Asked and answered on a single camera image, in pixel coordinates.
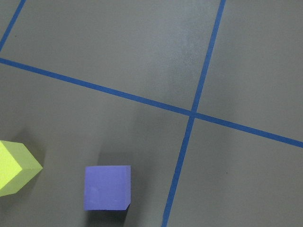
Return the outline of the yellow foam block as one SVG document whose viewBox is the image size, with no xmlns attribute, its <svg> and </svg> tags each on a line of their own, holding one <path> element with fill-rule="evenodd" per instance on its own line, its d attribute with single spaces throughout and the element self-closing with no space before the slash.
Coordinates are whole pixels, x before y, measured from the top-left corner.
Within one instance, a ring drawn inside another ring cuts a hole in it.
<svg viewBox="0 0 303 227">
<path fill-rule="evenodd" d="M 17 193 L 43 167 L 22 143 L 0 142 L 0 195 Z"/>
</svg>

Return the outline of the purple foam block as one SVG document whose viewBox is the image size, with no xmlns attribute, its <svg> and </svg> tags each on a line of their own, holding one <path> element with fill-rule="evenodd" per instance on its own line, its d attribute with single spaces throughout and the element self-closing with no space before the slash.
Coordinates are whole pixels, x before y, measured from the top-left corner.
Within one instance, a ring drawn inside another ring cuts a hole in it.
<svg viewBox="0 0 303 227">
<path fill-rule="evenodd" d="M 131 203 L 130 166 L 87 166 L 85 210 L 127 210 Z"/>
</svg>

